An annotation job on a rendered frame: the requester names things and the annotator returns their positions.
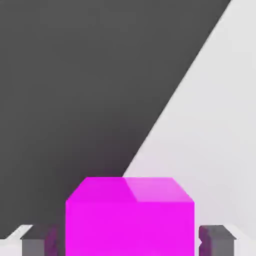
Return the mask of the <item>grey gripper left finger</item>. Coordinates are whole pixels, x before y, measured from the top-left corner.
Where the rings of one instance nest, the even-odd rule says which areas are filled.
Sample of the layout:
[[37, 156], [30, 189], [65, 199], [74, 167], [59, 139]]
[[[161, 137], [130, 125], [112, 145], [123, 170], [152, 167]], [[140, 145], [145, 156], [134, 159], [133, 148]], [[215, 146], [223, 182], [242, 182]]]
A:
[[0, 256], [58, 256], [57, 228], [22, 224], [0, 238]]

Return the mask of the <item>small magenta cube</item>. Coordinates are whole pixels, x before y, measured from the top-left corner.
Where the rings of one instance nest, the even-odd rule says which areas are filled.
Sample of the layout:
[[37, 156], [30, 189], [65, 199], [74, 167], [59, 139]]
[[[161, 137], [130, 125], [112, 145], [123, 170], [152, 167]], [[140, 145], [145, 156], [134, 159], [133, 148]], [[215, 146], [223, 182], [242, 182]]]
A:
[[195, 256], [195, 203], [171, 177], [87, 177], [65, 203], [65, 256]]

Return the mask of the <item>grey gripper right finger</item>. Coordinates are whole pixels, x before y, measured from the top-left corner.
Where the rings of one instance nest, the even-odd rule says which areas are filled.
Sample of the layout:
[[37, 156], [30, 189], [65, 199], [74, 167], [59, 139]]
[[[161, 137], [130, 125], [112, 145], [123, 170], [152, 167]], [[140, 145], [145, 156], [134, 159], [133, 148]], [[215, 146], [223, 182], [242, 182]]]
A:
[[256, 240], [235, 225], [201, 225], [198, 238], [198, 256], [256, 256]]

